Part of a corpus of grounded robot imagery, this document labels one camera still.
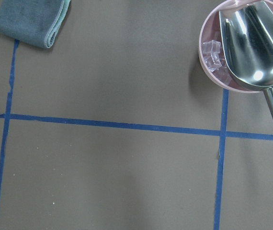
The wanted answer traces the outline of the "pink bowl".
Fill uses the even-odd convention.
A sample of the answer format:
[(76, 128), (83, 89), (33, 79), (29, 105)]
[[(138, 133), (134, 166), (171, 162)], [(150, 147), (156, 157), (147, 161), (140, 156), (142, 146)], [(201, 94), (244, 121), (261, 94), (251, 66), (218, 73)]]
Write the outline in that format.
[(217, 85), (256, 93), (273, 89), (273, 1), (227, 0), (207, 16), (199, 59)]

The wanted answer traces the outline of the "clear ice cubes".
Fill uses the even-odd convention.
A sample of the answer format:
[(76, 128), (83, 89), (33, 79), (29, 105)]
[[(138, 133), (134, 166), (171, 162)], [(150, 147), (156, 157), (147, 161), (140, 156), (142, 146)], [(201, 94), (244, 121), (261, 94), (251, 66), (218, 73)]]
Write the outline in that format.
[(211, 39), (201, 43), (202, 55), (207, 68), (219, 81), (225, 85), (231, 83), (230, 74), (223, 56), (223, 47), (220, 41)]

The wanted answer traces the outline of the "folded grey cloth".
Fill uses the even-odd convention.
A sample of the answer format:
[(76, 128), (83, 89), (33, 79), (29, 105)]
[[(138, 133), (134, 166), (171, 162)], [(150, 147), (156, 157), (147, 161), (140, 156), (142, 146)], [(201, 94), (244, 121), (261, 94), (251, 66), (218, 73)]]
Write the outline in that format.
[(69, 0), (4, 0), (0, 33), (32, 46), (51, 48), (69, 4)]

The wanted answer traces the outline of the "metal scoop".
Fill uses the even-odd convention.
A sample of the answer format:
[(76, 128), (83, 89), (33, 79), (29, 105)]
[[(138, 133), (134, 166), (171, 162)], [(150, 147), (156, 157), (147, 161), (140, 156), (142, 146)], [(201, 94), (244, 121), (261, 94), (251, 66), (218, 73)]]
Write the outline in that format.
[(264, 93), (273, 118), (273, 12), (264, 1), (219, 11), (224, 56), (232, 79)]

